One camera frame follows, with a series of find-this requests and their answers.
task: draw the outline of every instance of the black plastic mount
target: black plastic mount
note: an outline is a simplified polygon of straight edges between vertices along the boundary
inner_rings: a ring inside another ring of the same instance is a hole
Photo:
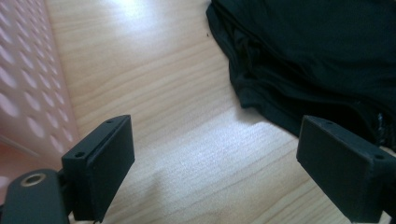
[[[62,157],[63,169],[37,170],[8,187],[2,224],[102,222],[134,163],[131,117],[103,122]]]
[[[343,127],[305,116],[297,160],[352,222],[395,211],[396,159]]]

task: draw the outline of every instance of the wooden floor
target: wooden floor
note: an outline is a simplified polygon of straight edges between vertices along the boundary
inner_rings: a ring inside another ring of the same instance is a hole
[[[133,119],[136,161],[104,223],[350,223],[298,140],[240,108],[208,4],[47,1],[80,135]]]

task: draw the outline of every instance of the screw hole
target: screw hole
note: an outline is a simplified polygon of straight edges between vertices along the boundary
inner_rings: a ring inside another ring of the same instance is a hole
[[[43,181],[45,178],[46,178],[46,175],[44,175],[44,174],[29,175],[22,180],[21,185],[26,188],[32,187],[32,186],[40,183],[41,181]]]
[[[378,160],[384,160],[385,159],[385,157],[382,156],[382,155],[375,155],[375,158],[378,159]]]
[[[80,157],[83,157],[84,155],[85,155],[84,152],[78,152],[78,153],[75,154],[75,157],[76,158],[80,158]]]

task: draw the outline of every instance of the pink perforated panel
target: pink perforated panel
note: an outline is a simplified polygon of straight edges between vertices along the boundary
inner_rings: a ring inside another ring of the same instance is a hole
[[[78,141],[42,0],[0,1],[0,141],[55,169]],[[26,162],[8,158],[15,167]],[[1,162],[0,190],[12,178]]]

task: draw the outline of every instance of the black fabric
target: black fabric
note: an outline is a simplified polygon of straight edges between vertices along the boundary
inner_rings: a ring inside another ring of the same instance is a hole
[[[212,0],[241,106],[298,135],[303,115],[396,148],[396,2]]]

